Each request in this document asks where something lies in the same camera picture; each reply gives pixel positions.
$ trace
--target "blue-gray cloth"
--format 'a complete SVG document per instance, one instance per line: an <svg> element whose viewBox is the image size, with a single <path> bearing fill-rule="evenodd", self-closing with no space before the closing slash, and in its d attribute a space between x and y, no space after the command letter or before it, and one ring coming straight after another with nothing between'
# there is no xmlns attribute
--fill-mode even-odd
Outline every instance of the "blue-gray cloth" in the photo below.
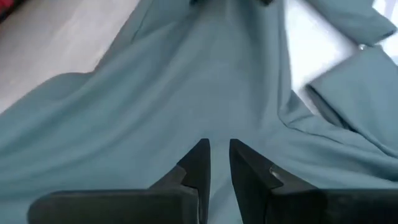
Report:
<svg viewBox="0 0 398 224"><path fill-rule="evenodd" d="M241 223L231 138L320 188L398 187L397 67L380 48L312 87L341 127L291 90L283 1L189 2L142 0L94 72L52 78L0 116L0 223L26 223L57 190L146 188L201 138L209 223Z"/></svg>

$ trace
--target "teal fabric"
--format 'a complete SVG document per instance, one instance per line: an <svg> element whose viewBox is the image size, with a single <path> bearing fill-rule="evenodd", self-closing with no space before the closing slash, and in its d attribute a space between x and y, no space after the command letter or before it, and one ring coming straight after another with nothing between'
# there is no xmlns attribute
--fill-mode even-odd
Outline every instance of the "teal fabric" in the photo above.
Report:
<svg viewBox="0 0 398 224"><path fill-rule="evenodd" d="M142 0L94 72L52 78L0 116L0 223L26 223L56 190L146 188L201 138L209 223L241 223L231 138L317 187L397 188L394 156L290 86L283 1Z"/></svg>
<svg viewBox="0 0 398 224"><path fill-rule="evenodd" d="M328 22L357 44L374 45L397 27L372 8L374 0L306 0Z"/></svg>
<svg viewBox="0 0 398 224"><path fill-rule="evenodd" d="M346 128L397 158L398 126L391 121L398 114L396 83L397 65L380 47L371 47L311 82L309 90L323 114L334 111Z"/></svg>

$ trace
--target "white floor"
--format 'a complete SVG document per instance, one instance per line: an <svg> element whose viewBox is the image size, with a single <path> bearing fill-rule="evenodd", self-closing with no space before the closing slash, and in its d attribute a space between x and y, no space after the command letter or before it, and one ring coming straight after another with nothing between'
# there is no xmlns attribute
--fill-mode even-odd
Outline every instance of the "white floor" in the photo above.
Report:
<svg viewBox="0 0 398 224"><path fill-rule="evenodd" d="M89 72L139 0L28 0L0 24L0 113L46 79ZM287 1L293 89L356 50L302 0ZM398 1L375 8L398 25ZM383 43L398 57L398 35ZM309 57L302 57L302 52Z"/></svg>

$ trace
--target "white surface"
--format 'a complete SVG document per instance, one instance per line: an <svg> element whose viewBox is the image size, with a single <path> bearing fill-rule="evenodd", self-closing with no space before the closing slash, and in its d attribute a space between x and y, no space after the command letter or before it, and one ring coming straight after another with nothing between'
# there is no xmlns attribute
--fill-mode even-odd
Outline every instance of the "white surface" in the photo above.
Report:
<svg viewBox="0 0 398 224"><path fill-rule="evenodd" d="M358 48L302 0L285 1L292 88L305 99L304 84ZM0 113L54 75L92 70L137 2L29 0L0 25ZM396 0L375 8L398 25ZM398 61L398 35L382 44Z"/></svg>

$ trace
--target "gray floor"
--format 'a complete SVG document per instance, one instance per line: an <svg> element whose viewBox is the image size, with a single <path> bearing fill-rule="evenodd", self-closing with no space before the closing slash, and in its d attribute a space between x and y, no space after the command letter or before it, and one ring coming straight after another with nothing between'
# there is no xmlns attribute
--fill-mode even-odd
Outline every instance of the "gray floor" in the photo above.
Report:
<svg viewBox="0 0 398 224"><path fill-rule="evenodd" d="M0 24L0 113L46 79L88 72L139 0L28 0Z"/></svg>

